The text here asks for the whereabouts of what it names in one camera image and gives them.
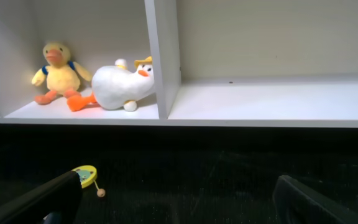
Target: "white plush toy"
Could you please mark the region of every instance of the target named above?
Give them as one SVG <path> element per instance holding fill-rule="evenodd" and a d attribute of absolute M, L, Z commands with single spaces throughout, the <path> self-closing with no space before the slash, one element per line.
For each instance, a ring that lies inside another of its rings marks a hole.
<path fill-rule="evenodd" d="M 152 57 L 136 60 L 135 73 L 126 69 L 124 59 L 116 60 L 116 66 L 103 66 L 92 78 L 91 96 L 72 96 L 67 105 L 72 111 L 83 109 L 89 103 L 99 103 L 106 110 L 124 107 L 135 111 L 136 101 L 154 92 L 154 71 Z"/>

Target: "yellow toy drum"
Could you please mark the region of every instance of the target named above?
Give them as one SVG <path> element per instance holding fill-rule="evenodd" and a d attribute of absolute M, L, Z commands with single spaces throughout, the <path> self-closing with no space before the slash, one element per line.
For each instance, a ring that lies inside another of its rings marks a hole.
<path fill-rule="evenodd" d="M 94 183 L 96 189 L 98 190 L 98 196 L 104 197 L 106 195 L 106 191 L 104 189 L 99 189 L 99 186 L 96 183 L 96 178 L 98 178 L 98 171 L 94 166 L 80 166 L 74 168 L 72 171 L 75 171 L 80 176 L 81 186 L 83 189 Z"/>

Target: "shelf surface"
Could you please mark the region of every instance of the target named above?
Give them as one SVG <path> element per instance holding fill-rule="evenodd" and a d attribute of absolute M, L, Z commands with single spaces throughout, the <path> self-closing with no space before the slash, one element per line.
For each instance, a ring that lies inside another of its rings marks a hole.
<path fill-rule="evenodd" d="M 87 88 L 81 92 L 83 96 L 91 94 Z M 38 105 L 31 102 L 12 112 L 5 118 L 20 119 L 158 119 L 157 101 L 155 95 L 150 95 L 138 101 L 138 109 L 126 112 L 123 108 L 113 111 L 102 109 L 99 105 L 88 105 L 87 108 L 71 112 L 67 106 L 67 99 L 61 97 L 49 105 Z"/>
<path fill-rule="evenodd" d="M 182 85 L 168 118 L 358 121 L 358 80 L 226 83 Z"/>

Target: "yellow duck plush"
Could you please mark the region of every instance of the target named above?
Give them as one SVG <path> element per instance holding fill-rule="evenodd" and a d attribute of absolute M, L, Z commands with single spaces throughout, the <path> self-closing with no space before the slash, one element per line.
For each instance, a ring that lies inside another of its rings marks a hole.
<path fill-rule="evenodd" d="M 89 71 L 78 63 L 70 61 L 70 51 L 63 44 L 49 43 L 44 47 L 43 51 L 49 65 L 42 67 L 34 75 L 31 84 L 39 86 L 46 78 L 49 92 L 45 95 L 36 96 L 35 102 L 40 105 L 47 105 L 57 95 L 63 95 L 65 98 L 81 95 L 77 92 L 80 87 L 80 79 L 76 72 L 86 81 L 91 81 L 92 76 Z"/>

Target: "wooden bead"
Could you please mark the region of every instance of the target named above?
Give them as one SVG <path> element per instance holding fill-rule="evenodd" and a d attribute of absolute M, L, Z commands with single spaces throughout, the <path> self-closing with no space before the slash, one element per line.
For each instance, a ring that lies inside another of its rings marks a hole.
<path fill-rule="evenodd" d="M 104 197 L 106 195 L 106 191 L 104 189 L 99 189 L 97 194 L 99 197 Z"/>

